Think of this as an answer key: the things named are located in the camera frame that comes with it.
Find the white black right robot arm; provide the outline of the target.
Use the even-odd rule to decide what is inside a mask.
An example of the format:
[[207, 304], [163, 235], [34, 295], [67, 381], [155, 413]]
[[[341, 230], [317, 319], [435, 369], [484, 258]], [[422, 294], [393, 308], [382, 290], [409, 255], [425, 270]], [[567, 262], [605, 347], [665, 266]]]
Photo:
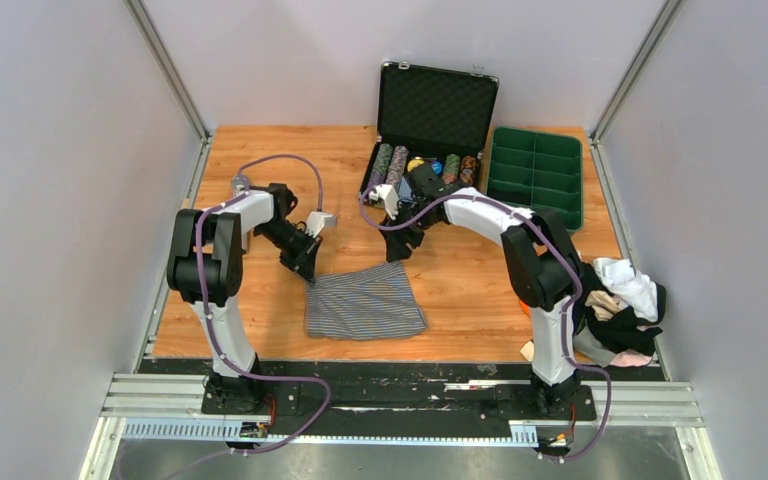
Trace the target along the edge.
[[411, 197], [379, 184], [363, 199], [382, 206], [377, 228], [389, 262], [412, 256], [431, 227], [447, 224], [479, 234], [500, 246], [511, 287], [530, 311], [534, 357], [540, 381], [531, 403], [544, 417], [556, 417], [571, 403], [568, 384], [577, 364], [571, 352], [572, 310], [583, 292], [583, 264], [559, 214], [550, 209], [512, 207], [474, 187], [446, 184], [428, 165], [406, 175]]

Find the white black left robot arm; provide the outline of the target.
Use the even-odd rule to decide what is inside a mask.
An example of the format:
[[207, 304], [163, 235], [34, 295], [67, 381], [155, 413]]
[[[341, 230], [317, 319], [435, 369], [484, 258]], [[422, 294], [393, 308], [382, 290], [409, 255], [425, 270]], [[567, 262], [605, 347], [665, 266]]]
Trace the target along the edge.
[[313, 283], [321, 233], [335, 224], [333, 214], [312, 211], [294, 223], [288, 216], [298, 199], [287, 185], [240, 187], [228, 201], [205, 210], [182, 209], [174, 220], [166, 268], [168, 287], [197, 313], [205, 331], [213, 372], [208, 384], [228, 392], [243, 413], [266, 400], [268, 376], [243, 327], [238, 293], [250, 236], [262, 236], [279, 251], [279, 262]]

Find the grey striped underwear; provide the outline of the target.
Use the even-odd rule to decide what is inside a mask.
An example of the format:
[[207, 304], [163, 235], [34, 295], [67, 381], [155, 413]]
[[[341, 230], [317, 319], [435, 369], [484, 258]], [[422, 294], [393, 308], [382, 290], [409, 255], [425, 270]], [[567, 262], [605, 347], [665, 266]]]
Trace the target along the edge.
[[428, 328], [400, 262], [318, 276], [306, 287], [308, 336], [371, 341], [411, 338]]

